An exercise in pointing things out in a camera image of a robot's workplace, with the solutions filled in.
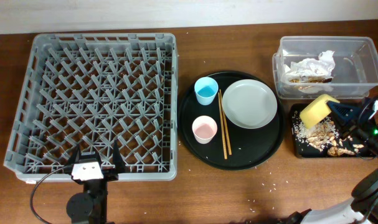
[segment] wooden table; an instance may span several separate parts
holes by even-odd
[[[180,93],[199,77],[218,70],[247,72],[274,88],[272,55],[285,35],[368,36],[378,51],[378,21],[110,32],[173,33],[180,55]],[[29,208],[34,186],[2,166],[35,35],[0,35],[0,223],[39,223]],[[376,94],[378,87],[371,91]],[[286,111],[293,102],[283,102]],[[116,223],[229,223],[284,218],[295,211],[328,208],[348,199],[355,185],[378,167],[378,160],[297,159],[290,133],[287,129],[279,150],[268,162],[237,172],[210,167],[181,144],[174,180],[109,184],[108,219]],[[43,184],[34,204],[46,220],[68,223],[65,205],[81,191],[82,186],[75,183]]]

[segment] chopsticks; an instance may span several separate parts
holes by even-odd
[[[219,101],[220,125],[222,127],[222,142],[224,145],[224,157],[225,159],[227,159],[226,144],[227,144],[227,148],[229,150],[230,156],[232,155],[232,148],[230,146],[229,130],[227,129],[226,115],[222,108],[222,91],[221,90],[219,90],[218,92],[218,101]]]

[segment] gray dish rack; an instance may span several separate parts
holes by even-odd
[[[120,181],[172,180],[177,167],[177,48],[172,34],[41,34],[32,44],[4,165],[34,183],[77,145]],[[49,182],[71,181],[67,174]]]

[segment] sponge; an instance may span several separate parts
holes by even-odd
[[[312,128],[331,113],[330,108],[327,106],[328,101],[339,103],[333,97],[323,94],[317,97],[300,113],[300,118],[307,129]]]

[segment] white wall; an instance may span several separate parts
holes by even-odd
[[[378,0],[0,0],[0,34],[378,19]]]

